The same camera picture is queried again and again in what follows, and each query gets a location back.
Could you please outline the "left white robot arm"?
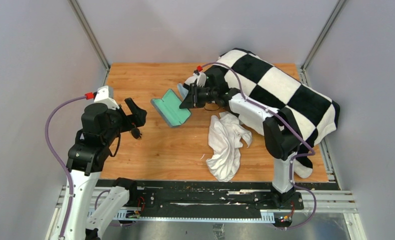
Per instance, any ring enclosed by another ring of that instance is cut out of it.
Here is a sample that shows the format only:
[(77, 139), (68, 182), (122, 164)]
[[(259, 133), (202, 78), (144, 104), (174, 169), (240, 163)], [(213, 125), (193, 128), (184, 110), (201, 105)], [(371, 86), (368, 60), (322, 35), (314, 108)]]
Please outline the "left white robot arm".
[(67, 176), (67, 185), (50, 239), (100, 240), (120, 208), (124, 205), (132, 207), (138, 202), (137, 182), (119, 177), (107, 197), (93, 214), (89, 214), (104, 163), (108, 157), (116, 155), (110, 150), (112, 143), (120, 140), (124, 132), (132, 132), (134, 138), (140, 138), (138, 128), (146, 123), (147, 112), (138, 107), (132, 98), (124, 101), (131, 111), (129, 115), (120, 106), (111, 109), (101, 102), (92, 103), (84, 109), (82, 128), (76, 133), (74, 145), (67, 153), (67, 162), (60, 162)]

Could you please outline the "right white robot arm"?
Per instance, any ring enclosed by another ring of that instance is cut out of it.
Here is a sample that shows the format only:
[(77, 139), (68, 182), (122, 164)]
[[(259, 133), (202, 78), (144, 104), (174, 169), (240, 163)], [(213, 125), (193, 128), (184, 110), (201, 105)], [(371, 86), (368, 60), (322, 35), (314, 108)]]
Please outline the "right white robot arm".
[(178, 84), (182, 97), (181, 109), (204, 108), (215, 103), (227, 108), (246, 126), (264, 137), (265, 147), (274, 158), (274, 179), (271, 187), (271, 202), (283, 209), (290, 204), (296, 192), (294, 161), (305, 143), (293, 113), (287, 108), (274, 108), (249, 97), (239, 75), (233, 71), (238, 86), (229, 87), (225, 77), (206, 74), (199, 66), (186, 81), (187, 86)]

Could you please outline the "grey glasses case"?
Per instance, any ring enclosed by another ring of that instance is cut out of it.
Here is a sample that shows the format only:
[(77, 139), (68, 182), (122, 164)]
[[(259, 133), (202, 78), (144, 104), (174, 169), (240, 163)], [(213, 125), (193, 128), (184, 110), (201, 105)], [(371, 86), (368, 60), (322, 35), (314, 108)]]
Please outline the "grey glasses case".
[(183, 125), (192, 115), (189, 109), (180, 108), (182, 101), (172, 89), (162, 98), (153, 98), (150, 102), (170, 128)]

